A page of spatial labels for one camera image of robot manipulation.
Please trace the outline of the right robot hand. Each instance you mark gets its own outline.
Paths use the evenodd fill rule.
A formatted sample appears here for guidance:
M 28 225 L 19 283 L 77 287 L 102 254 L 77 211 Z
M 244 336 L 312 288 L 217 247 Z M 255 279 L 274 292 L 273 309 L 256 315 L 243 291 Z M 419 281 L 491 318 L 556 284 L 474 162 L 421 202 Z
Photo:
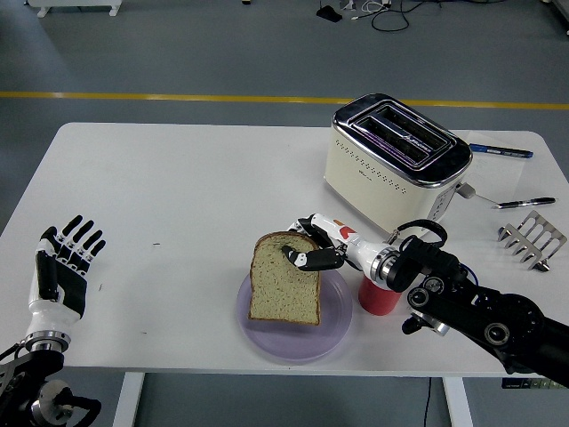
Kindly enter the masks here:
M 281 251 L 289 263 L 303 271 L 336 270 L 344 263 L 360 270 L 371 281 L 380 279 L 384 256 L 389 245 L 364 240 L 348 225 L 320 213 L 300 218 L 291 228 L 297 234 L 309 237 L 317 248 L 302 252 L 293 244 L 284 245 Z

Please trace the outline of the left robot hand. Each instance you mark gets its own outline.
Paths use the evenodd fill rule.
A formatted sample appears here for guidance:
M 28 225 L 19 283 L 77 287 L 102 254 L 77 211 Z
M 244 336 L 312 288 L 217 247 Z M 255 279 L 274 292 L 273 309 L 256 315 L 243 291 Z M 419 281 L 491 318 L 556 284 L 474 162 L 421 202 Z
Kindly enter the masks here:
M 48 228 L 36 247 L 36 270 L 28 307 L 31 334 L 68 330 L 83 317 L 87 294 L 87 273 L 105 247 L 103 232 L 94 221 L 78 215 L 65 227 Z

